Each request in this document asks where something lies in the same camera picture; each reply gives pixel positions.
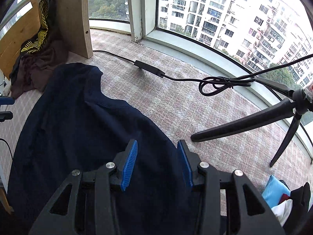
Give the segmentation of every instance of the metal pin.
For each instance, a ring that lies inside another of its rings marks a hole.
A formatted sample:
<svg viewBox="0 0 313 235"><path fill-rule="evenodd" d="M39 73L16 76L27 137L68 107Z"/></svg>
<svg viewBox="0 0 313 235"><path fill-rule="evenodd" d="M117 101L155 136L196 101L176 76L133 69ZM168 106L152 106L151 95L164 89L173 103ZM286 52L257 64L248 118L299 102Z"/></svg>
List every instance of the metal pin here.
<svg viewBox="0 0 313 235"><path fill-rule="evenodd" d="M207 162L200 162L200 167L207 168L209 167L209 164Z"/></svg>
<svg viewBox="0 0 313 235"><path fill-rule="evenodd" d="M237 169L235 170L235 175L241 177L244 173L242 172L242 170Z"/></svg>
<svg viewBox="0 0 313 235"><path fill-rule="evenodd" d="M75 169L72 171L72 176L76 177L80 174L80 171L78 169Z"/></svg>
<svg viewBox="0 0 313 235"><path fill-rule="evenodd" d="M113 162L108 162L106 165L105 165L108 169L113 169L115 167L115 163Z"/></svg>

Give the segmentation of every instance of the wooden board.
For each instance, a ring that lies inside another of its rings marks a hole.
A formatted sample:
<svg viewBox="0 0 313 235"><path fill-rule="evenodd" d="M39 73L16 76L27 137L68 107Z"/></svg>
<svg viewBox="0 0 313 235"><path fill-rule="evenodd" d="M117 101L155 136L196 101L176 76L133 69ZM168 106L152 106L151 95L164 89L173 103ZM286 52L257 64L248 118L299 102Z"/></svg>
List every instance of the wooden board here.
<svg viewBox="0 0 313 235"><path fill-rule="evenodd" d="M0 40L0 69L7 78L20 53L21 44L33 37L40 27L38 1L29 1L32 8L20 17Z"/></svg>
<svg viewBox="0 0 313 235"><path fill-rule="evenodd" d="M92 57L88 0L57 0L57 21L69 50Z"/></svg>

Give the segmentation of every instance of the black tripod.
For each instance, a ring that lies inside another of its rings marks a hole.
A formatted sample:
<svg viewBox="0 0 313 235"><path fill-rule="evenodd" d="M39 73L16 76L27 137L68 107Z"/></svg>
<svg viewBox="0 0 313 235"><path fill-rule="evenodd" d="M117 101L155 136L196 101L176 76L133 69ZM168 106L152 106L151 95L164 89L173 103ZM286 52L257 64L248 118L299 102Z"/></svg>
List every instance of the black tripod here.
<svg viewBox="0 0 313 235"><path fill-rule="evenodd" d="M294 91L284 84L259 77L257 77L256 82L259 82L260 84L265 85L266 87L271 88L288 98L283 99L281 102L272 107L261 110L247 117L201 132L196 132L191 136L191 140L194 142L202 142L222 138L249 131L293 116L293 120L287 134L270 162L270 167L272 167L282 155L292 137L295 135L300 124L301 116L308 111L313 111L312 99L306 95L303 89Z"/></svg>

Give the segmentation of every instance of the brown cloth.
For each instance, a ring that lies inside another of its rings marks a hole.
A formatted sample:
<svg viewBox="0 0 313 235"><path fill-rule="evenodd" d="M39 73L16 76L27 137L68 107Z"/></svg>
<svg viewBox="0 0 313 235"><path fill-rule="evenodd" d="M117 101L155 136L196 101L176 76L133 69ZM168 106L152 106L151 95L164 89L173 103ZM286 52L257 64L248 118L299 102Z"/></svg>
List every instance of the brown cloth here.
<svg viewBox="0 0 313 235"><path fill-rule="evenodd" d="M17 78L11 86L12 97L17 99L24 92L38 89L44 91L54 69L66 63L68 49L59 30L51 31L43 48L21 57Z"/></svg>

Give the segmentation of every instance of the ridged blue pad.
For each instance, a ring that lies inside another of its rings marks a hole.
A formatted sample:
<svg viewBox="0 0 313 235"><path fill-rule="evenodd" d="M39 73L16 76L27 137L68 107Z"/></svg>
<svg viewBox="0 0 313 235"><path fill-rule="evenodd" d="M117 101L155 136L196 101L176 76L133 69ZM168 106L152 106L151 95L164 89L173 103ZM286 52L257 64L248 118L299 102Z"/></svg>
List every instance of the ridged blue pad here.
<svg viewBox="0 0 313 235"><path fill-rule="evenodd" d="M191 172L190 164L188 162L187 156L185 154L185 151L180 141L178 141L177 143L177 153L178 153L178 158L180 160L180 163L182 165L185 184L187 187L193 187L192 172Z"/></svg>
<svg viewBox="0 0 313 235"><path fill-rule="evenodd" d="M129 186L131 174L133 173L135 161L137 158L137 153L138 153L138 143L137 140L135 140L127 157L124 169L122 171L122 182L121 182L122 191L125 191L126 187Z"/></svg>

